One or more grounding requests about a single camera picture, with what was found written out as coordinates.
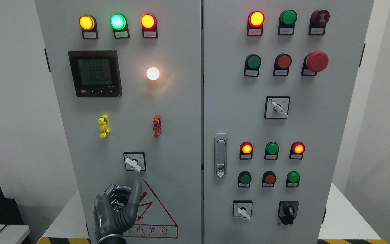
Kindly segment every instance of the yellow indicator light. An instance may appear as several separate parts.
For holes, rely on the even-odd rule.
[[[252,146],[251,145],[244,145],[242,147],[242,153],[248,154],[252,152]]]
[[[249,24],[252,27],[260,27],[264,23],[264,14],[261,11],[254,11],[249,15]]]
[[[294,153],[300,154],[305,151],[305,146],[304,145],[296,145],[294,147]]]
[[[79,18],[79,25],[83,30],[91,31],[96,26],[96,21],[93,16],[85,14]]]
[[[141,25],[145,29],[153,29],[156,26],[156,17],[153,14],[143,14],[141,17]]]
[[[160,76],[160,72],[156,67],[147,69],[147,78],[150,80],[157,80]]]

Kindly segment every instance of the lcd display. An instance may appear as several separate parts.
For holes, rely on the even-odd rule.
[[[82,85],[112,85],[108,59],[78,59]]]

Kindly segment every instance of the white switch handle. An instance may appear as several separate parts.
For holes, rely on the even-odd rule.
[[[277,105],[276,102],[272,102],[272,105],[274,106],[274,110],[279,113],[280,115],[284,116],[284,118],[288,118],[288,114],[284,111],[284,109]]]
[[[241,208],[238,208],[237,209],[237,212],[239,213],[240,217],[242,217],[243,219],[246,219],[248,221],[251,220],[250,216],[248,215],[248,213],[246,212],[246,210],[244,209],[241,209]]]
[[[132,168],[136,173],[139,173],[141,171],[141,166],[138,165],[138,162],[135,160],[127,158],[124,161],[124,164],[129,165],[130,168]]]

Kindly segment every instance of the yellow black hazard stripe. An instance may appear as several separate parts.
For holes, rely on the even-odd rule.
[[[91,244],[89,238],[43,237],[37,244]],[[384,240],[318,240],[317,244],[387,244]]]
[[[91,244],[90,238],[42,237],[37,244]]]
[[[317,244],[387,244],[385,240],[318,240]]]

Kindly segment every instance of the electrical hazard symbol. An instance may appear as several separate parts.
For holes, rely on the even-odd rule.
[[[143,182],[144,192],[139,201],[138,220],[123,235],[143,238],[178,238],[178,225],[153,189],[145,180]]]

